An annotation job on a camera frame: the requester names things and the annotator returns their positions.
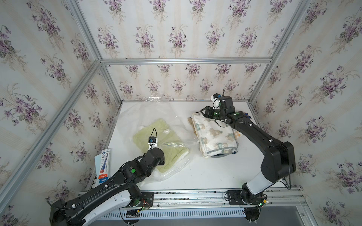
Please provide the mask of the light green fleece blanket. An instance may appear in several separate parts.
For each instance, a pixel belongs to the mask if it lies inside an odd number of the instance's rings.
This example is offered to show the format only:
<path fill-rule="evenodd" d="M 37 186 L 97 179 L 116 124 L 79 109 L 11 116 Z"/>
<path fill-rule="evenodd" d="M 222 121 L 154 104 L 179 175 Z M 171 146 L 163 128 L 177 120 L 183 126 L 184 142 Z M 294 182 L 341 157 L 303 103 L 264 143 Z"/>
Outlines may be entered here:
<path fill-rule="evenodd" d="M 166 129 L 171 130 L 169 134 L 163 133 Z M 159 118 L 150 125 L 139 129 L 133 136 L 133 142 L 142 152 L 146 152 L 149 148 L 148 138 L 150 136 L 157 137 L 157 147 L 165 154 L 164 166 L 156 168 L 159 177 L 174 173 L 176 167 L 187 161 L 190 149 L 165 120 Z"/>

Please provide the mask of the clear plastic vacuum bag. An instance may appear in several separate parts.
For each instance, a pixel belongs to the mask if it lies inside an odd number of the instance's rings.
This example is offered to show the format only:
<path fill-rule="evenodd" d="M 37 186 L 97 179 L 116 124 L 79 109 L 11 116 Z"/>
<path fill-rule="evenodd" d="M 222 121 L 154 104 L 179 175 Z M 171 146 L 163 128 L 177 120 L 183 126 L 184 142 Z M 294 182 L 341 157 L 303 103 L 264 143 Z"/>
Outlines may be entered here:
<path fill-rule="evenodd" d="M 117 130 L 120 140 L 131 158 L 145 154 L 151 148 L 164 152 L 165 164 L 157 166 L 147 182 L 160 182 L 184 169 L 199 150 L 194 132 L 176 114 L 167 100 L 157 97 L 135 103 L 119 114 Z"/>

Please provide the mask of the orange checked sunflower blanket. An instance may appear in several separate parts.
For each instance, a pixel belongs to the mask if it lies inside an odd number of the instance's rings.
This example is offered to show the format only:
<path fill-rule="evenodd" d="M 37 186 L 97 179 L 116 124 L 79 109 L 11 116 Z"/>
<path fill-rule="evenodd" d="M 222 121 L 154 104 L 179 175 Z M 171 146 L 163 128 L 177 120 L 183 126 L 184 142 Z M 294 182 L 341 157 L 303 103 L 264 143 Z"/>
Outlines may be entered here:
<path fill-rule="evenodd" d="M 233 135 L 234 135 L 235 139 L 238 140 L 242 136 L 242 133 L 240 133 L 237 130 L 233 129 Z"/>

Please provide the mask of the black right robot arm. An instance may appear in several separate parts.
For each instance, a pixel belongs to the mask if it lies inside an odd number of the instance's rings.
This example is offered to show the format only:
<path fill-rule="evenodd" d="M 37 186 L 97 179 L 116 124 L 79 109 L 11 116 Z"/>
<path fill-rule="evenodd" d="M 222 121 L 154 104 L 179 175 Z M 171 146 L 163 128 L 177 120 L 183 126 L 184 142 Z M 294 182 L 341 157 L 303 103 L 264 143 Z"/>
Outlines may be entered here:
<path fill-rule="evenodd" d="M 242 195 L 249 197 L 259 195 L 280 179 L 290 177 L 296 171 L 293 145 L 266 133 L 251 121 L 247 113 L 235 112 L 234 108 L 228 112 L 225 109 L 214 109 L 211 106 L 206 106 L 201 113 L 206 118 L 223 122 L 242 133 L 263 154 L 260 172 L 242 186 Z"/>

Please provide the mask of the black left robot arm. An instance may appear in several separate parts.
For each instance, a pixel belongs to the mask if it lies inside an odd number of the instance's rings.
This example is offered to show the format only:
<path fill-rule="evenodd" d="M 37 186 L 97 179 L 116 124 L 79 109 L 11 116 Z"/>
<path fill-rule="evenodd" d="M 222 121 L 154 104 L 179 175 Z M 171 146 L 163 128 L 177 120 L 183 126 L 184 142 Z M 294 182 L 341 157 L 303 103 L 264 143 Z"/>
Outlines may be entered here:
<path fill-rule="evenodd" d="M 123 164 L 106 182 L 69 201 L 51 204 L 52 226 L 88 226 L 114 209 L 134 207 L 142 193 L 138 183 L 150 177 L 154 169 L 165 164 L 165 154 L 152 148 L 144 155 Z"/>

